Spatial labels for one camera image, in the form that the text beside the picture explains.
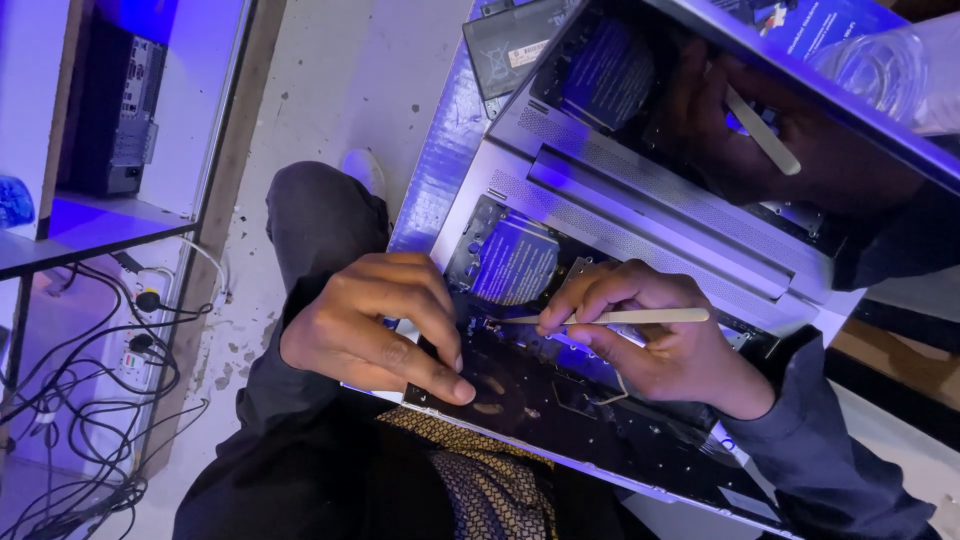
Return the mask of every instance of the speaker grille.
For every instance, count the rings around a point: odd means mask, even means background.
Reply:
[[[820,270],[813,260],[805,258],[796,251],[783,245],[764,233],[754,230],[747,224],[727,215],[719,209],[705,203],[689,193],[674,189],[670,182],[657,175],[638,170],[620,156],[609,150],[584,140],[570,130],[558,126],[530,109],[524,109],[517,124],[556,148],[579,156],[598,169],[608,171],[625,180],[644,193],[664,201],[686,212],[704,225],[734,238],[753,248],[771,260],[775,260],[795,272],[819,274]]]
[[[590,215],[545,190],[521,182],[499,170],[493,173],[490,186],[508,197],[516,197],[520,201],[544,211],[584,233],[607,242],[613,247],[630,254],[631,257],[643,260],[658,272],[687,274],[704,291],[740,307],[762,320],[779,321],[784,316],[773,305],[757,296],[737,289],[685,260],[675,257],[673,254],[645,242],[633,234],[625,233],[610,223]]]

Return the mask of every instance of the clear plastic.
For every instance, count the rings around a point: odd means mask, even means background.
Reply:
[[[809,61],[920,135],[960,133],[960,12],[833,43]]]
[[[0,176],[0,230],[33,223],[34,200],[19,179]]]

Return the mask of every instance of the wire bundle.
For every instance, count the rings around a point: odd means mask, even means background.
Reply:
[[[154,329],[171,327],[177,324],[191,322],[199,319],[213,309],[212,304],[205,304],[197,311],[179,311],[174,312],[190,313],[190,316],[166,323],[146,323],[139,315],[134,299],[122,282],[109,274],[100,272],[81,262],[76,263],[70,268],[71,283],[76,275],[101,282],[109,287],[116,296],[116,302],[110,313],[90,330],[60,343],[34,366],[24,380],[13,388],[8,394],[8,398],[0,404],[0,411],[8,411],[0,418],[0,426],[7,424],[14,417],[33,412],[34,417],[30,425],[20,434],[18,440],[26,437],[42,437],[43,446],[46,448],[47,456],[47,492],[34,499],[20,514],[17,521],[8,529],[0,532],[0,540],[13,540],[18,537],[18,532],[34,520],[35,523],[30,527],[24,536],[25,540],[53,540],[63,538],[85,523],[97,520],[87,530],[83,536],[84,539],[92,536],[93,532],[107,520],[107,518],[116,512],[130,510],[132,513],[131,523],[126,532],[119,540],[125,538],[133,528],[136,519],[135,505],[139,503],[146,492],[147,480],[142,477],[142,472],[147,463],[156,455],[160,449],[170,444],[181,432],[193,425],[200,418],[207,407],[209,401],[204,399],[200,405],[184,410],[180,413],[168,416],[156,422],[153,422],[148,428],[140,433],[133,433],[134,427],[138,424],[140,414],[144,407],[153,405],[155,402],[169,394],[180,382],[180,370],[174,360],[173,354],[167,344],[159,338]],[[133,317],[138,324],[124,325],[100,330],[120,309],[123,302],[126,301],[131,309]],[[141,391],[126,384],[115,373],[114,369],[104,365],[102,362],[90,358],[80,358],[84,348],[97,339],[117,331],[138,330],[144,331],[153,339],[153,345],[157,345],[162,354],[156,353],[150,349],[145,349],[144,353],[156,361],[148,363],[154,366],[160,366],[171,370],[172,377],[169,381],[160,385],[156,390]],[[25,398],[23,392],[39,373],[40,369],[50,358],[59,350],[80,342],[73,351],[67,356],[60,367],[44,377],[40,383],[40,390],[30,398]],[[80,377],[77,373],[77,367],[83,364],[90,364],[95,368],[90,375]],[[93,400],[82,405],[74,405],[70,401],[70,396],[79,384],[87,380],[107,377],[112,379],[117,385],[126,391],[142,396],[142,400],[137,402],[123,400]],[[10,388],[10,381],[3,381]],[[72,413],[69,427],[65,436],[61,436],[60,427],[53,422],[54,416],[62,409],[68,409]],[[133,418],[130,426],[121,430],[115,426],[105,423],[98,419],[111,412],[133,410]],[[139,461],[137,467],[129,474],[124,472],[121,465],[135,455],[135,445],[150,433],[157,426],[166,422],[174,421],[184,414],[194,411],[200,411],[199,414],[190,420],[183,428],[176,431],[172,437],[157,446],[151,454],[145,456]],[[95,445],[90,439],[90,430],[107,430],[111,436],[118,439],[117,449],[108,455],[100,455],[95,450]],[[95,464],[98,467],[96,474],[89,479],[69,482],[64,485],[53,486],[53,449],[62,441],[65,441],[71,452],[79,456],[84,461]]]

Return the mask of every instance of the dirty floor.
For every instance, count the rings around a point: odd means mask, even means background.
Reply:
[[[299,160],[338,165],[370,148],[387,177],[393,217],[440,99],[471,0],[287,0],[224,262],[233,303],[207,317],[201,357],[184,408],[211,405],[179,437],[169,465],[150,482],[128,538],[166,540],[190,483],[214,446],[238,428],[234,396],[267,344],[283,306],[283,283],[264,234],[274,173]],[[130,513],[93,536],[113,540]]]

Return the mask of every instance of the white cable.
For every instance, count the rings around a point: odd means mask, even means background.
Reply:
[[[227,282],[227,272],[224,271],[224,266],[220,263],[219,260],[217,260],[216,258],[213,258],[213,256],[210,253],[208,253],[207,250],[200,247],[196,243],[191,242],[190,240],[187,240],[183,236],[178,236],[178,238],[184,244],[197,250],[197,253],[209,259],[209,261],[212,262],[213,265],[217,267],[217,273],[220,274],[220,292],[217,293],[217,298],[214,301],[213,305],[214,307],[220,307],[223,304],[225,304],[227,302],[227,296],[229,294],[229,285]]]

